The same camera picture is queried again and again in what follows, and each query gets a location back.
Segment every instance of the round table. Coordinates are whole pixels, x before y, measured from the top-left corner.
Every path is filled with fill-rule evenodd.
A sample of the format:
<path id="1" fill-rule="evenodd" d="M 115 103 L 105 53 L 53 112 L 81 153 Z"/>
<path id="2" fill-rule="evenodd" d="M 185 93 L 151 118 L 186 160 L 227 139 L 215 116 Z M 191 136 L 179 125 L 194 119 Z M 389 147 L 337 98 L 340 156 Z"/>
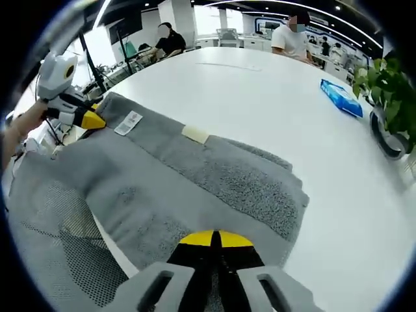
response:
<path id="1" fill-rule="evenodd" d="M 351 91 L 287 57 L 206 47 L 154 64 L 111 91 L 291 162 L 310 204 L 284 270 L 327 311 L 370 311 L 400 278 L 414 240 L 397 173 L 366 118 L 339 111 L 321 79 Z M 371 107 L 361 104 L 367 117 Z"/>

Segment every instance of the man in white t-shirt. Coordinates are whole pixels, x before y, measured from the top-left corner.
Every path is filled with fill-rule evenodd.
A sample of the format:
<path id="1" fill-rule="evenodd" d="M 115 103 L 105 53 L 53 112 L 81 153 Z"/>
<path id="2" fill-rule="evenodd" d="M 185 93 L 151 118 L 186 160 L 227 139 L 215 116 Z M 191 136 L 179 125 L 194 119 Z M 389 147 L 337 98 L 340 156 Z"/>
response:
<path id="1" fill-rule="evenodd" d="M 279 26 L 273 31 L 272 52 L 312 63 L 312 56 L 308 51 L 307 36 L 304 32 L 309 22 L 309 14 L 305 10 L 296 8 L 289 16 L 287 24 Z"/>

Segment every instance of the black stand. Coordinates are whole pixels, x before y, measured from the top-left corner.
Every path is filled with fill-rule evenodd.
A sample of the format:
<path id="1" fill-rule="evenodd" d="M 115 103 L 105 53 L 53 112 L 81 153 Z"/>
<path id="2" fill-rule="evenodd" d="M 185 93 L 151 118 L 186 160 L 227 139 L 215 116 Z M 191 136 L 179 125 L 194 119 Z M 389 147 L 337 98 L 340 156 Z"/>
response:
<path id="1" fill-rule="evenodd" d="M 117 36 L 118 36 L 118 41 L 120 42 L 120 45 L 122 46 L 122 51 L 123 51 L 123 55 L 124 55 L 124 62 L 127 64 L 127 68 L 129 69 L 130 75 L 132 75 L 133 71 L 132 71 L 131 66 L 130 66 L 130 59 L 131 58 L 127 57 L 127 53 L 125 52 L 125 47 L 123 45 L 122 36 L 120 34 L 120 30 L 119 30 L 118 27 L 117 27 Z"/>
<path id="2" fill-rule="evenodd" d="M 97 68 L 94 66 L 94 63 L 92 62 L 90 52 L 88 52 L 88 48 L 87 48 L 86 43 L 85 43 L 84 34 L 81 33 L 81 32 L 79 33 L 79 41 L 81 41 L 81 45 L 83 47 L 83 50 L 86 51 L 86 61 L 88 62 L 88 65 L 91 68 L 92 75 L 94 76 L 94 79 L 96 80 L 97 85 L 101 89 L 101 92 L 105 93 L 107 91 L 107 89 L 104 87 L 103 78 L 98 73 Z"/>

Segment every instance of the beige tag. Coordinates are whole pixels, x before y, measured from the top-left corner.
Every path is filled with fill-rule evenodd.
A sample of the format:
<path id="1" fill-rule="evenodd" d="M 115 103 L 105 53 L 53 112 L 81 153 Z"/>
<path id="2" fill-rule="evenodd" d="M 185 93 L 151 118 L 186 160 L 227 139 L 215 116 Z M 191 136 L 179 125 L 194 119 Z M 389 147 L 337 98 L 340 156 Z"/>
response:
<path id="1" fill-rule="evenodd" d="M 208 133 L 205 133 L 191 125 L 184 126 L 184 128 L 182 129 L 182 135 L 185 135 L 191 140 L 201 143 L 201 144 L 205 144 L 205 142 L 207 141 L 209 137 Z"/>

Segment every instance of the white t-shirt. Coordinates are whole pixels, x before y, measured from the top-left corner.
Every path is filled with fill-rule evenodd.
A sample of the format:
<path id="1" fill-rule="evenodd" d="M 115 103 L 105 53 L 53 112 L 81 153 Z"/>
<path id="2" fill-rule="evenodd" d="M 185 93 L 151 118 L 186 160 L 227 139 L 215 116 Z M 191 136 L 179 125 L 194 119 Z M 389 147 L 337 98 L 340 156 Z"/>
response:
<path id="1" fill-rule="evenodd" d="M 306 33 L 293 32 L 289 26 L 282 25 L 272 33 L 272 47 L 283 49 L 283 53 L 288 57 L 305 60 L 308 50 Z"/>

